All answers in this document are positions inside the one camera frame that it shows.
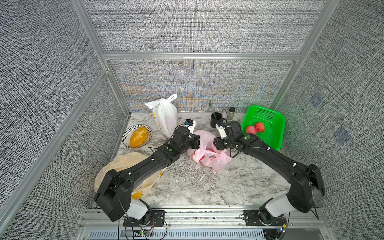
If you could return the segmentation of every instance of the black bracket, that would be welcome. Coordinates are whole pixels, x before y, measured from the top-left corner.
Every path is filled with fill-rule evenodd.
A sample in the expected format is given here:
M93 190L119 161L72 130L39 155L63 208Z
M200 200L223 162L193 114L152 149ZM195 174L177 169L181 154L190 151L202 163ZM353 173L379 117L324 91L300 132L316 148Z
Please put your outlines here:
M247 226L265 226L260 222L260 217L258 215L259 210L244 210L244 220ZM271 225L269 226L282 226L285 223L282 218L275 218Z
M150 221L145 227L162 227L164 226L164 217L166 212L164 210L152 210ZM122 224L124 227L140 227L140 224L136 221L132 221L132 219L128 220L124 219L124 223Z

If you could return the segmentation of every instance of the white plastic bag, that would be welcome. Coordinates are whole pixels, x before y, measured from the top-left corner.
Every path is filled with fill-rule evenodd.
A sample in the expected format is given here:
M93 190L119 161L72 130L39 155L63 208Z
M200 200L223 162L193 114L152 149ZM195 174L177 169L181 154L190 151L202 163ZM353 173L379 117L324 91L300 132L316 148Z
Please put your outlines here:
M173 94L167 99L145 103L149 109L152 109L153 117L160 132L167 137L171 137L177 125L177 110L171 103L177 98L177 94Z
M200 147L198 150L188 149L188 155L203 166L209 166L215 171L220 171L231 161L228 149L217 150L214 145L215 135L208 131L198 130L194 134L200 135Z

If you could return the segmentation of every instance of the fabric panel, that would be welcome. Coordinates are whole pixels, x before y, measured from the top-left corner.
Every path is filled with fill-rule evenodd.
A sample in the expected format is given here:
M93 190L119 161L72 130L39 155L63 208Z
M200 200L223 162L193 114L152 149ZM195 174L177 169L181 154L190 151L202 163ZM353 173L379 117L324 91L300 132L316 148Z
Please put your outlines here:
M124 119L106 79L1 239L74 239Z
M111 60L112 69L132 112L177 93L180 112L209 112L253 104L269 107L292 61L288 60Z
M300 52L326 0L84 0L106 52Z
M0 8L0 207L101 71L70 0Z
M321 170L340 240L383 236L383 16L383 1L341 0L277 108L290 155Z

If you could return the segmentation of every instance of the plastic basket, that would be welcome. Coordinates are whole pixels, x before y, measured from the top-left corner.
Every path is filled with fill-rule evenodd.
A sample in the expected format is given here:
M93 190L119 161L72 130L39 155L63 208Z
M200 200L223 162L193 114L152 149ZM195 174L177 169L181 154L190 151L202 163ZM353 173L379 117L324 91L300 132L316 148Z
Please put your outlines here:
M264 123L265 131L258 132L257 136L271 148L277 151L280 150L283 143L285 116L269 108L252 105L248 108L241 125L244 134L248 126L255 125L258 122Z

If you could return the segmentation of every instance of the yellow plastic bag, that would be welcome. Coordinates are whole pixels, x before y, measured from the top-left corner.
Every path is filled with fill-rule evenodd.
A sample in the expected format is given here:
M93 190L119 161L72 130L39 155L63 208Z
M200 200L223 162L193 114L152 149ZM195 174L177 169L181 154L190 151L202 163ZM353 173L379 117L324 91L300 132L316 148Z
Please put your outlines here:
M145 156L138 152L130 152L125 155L117 155L112 162L105 165L97 174L93 185L95 192L97 192L97 190L99 189L100 184L108 171L110 171L111 169L115 169L116 172L119 172L121 170L127 169L138 164L147 157L148 156ZM157 182L157 180L160 178L164 170L165 168L155 172L147 179L145 179L135 190L132 191L132 198L139 199L142 196L146 196L149 190L152 188L153 184Z

